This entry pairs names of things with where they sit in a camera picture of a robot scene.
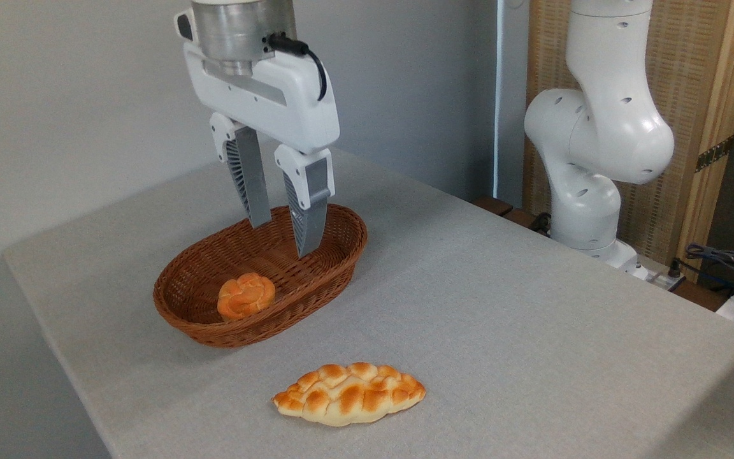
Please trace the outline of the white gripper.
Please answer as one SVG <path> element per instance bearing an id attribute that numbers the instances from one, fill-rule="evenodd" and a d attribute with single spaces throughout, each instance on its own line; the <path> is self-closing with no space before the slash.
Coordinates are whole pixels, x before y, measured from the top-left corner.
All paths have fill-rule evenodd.
<path id="1" fill-rule="evenodd" d="M 338 139 L 339 119 L 326 70 L 300 52 L 293 10 L 187 9 L 175 26 L 196 95 L 216 112 L 213 142 L 253 228 L 271 220 L 256 131 L 283 143 L 275 159 L 304 258 L 320 246 L 328 199 L 335 195 L 324 148 Z"/>

